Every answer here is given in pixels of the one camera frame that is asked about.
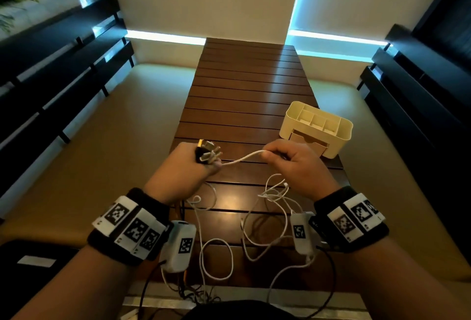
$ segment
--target forearm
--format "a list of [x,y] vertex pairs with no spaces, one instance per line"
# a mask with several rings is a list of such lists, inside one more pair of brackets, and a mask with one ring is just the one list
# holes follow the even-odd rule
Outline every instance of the forearm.
[[134,267],[85,246],[13,320],[114,320],[133,273]]
[[471,319],[465,307],[389,237],[346,257],[373,318]]

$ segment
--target beige plastic organizer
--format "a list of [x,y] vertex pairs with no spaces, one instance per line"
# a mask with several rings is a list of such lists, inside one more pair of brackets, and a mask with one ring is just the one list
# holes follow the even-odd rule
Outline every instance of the beige plastic organizer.
[[294,101],[286,111],[280,137],[305,142],[320,156],[332,159],[348,142],[353,123],[306,103]]

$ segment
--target slatted wooden tabletop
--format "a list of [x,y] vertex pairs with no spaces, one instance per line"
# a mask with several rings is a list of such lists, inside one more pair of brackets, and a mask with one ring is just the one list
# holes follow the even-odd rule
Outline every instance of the slatted wooden tabletop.
[[[293,101],[317,107],[293,46],[208,38],[171,149],[182,141],[196,143],[198,139],[207,139],[221,147],[223,162],[237,160],[279,138],[284,115]],[[349,184],[338,157],[323,158],[323,161],[342,186]],[[240,220],[252,208],[272,174],[275,170],[255,156],[224,167],[209,178],[218,199],[212,210],[199,212],[203,242],[212,238],[226,240],[234,253],[235,270],[229,280],[207,279],[208,284],[268,287],[282,268],[305,263],[305,258],[294,250],[292,240],[283,240],[256,263],[245,258]],[[212,191],[207,185],[196,194],[202,197],[199,207],[213,203]],[[313,210],[312,201],[293,191],[288,196],[297,200],[304,211]],[[179,211],[173,209],[170,218],[180,219]],[[189,207],[185,210],[185,220],[197,224],[195,211]],[[283,213],[276,205],[261,201],[249,216],[246,231],[255,242],[269,243],[280,236],[284,222]],[[261,251],[251,246],[248,252],[254,257]],[[195,244],[187,279],[201,284],[198,252],[199,242]],[[207,246],[204,259],[206,269],[213,276],[224,277],[229,273],[230,255],[225,246]],[[335,259],[342,262],[341,256]],[[151,267],[152,264],[141,267],[141,278],[148,275]],[[331,283],[330,264],[322,254],[311,268],[282,275],[275,287],[329,291]],[[354,290],[342,271],[338,290]]]

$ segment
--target wristband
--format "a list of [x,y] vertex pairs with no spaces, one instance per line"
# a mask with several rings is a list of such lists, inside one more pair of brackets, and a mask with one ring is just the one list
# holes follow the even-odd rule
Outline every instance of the wristband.
[[336,250],[350,253],[389,234],[385,217],[363,195],[345,186],[314,204],[309,224]]
[[154,260],[173,228],[170,208],[145,194],[130,190],[92,224],[88,243],[104,255],[128,265]]

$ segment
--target left hand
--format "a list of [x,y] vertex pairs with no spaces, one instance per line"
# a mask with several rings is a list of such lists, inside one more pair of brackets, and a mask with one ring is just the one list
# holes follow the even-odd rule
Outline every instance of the left hand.
[[180,143],[145,184],[144,192],[166,205],[194,194],[222,166],[220,159],[211,165],[197,163],[197,146],[193,143]]

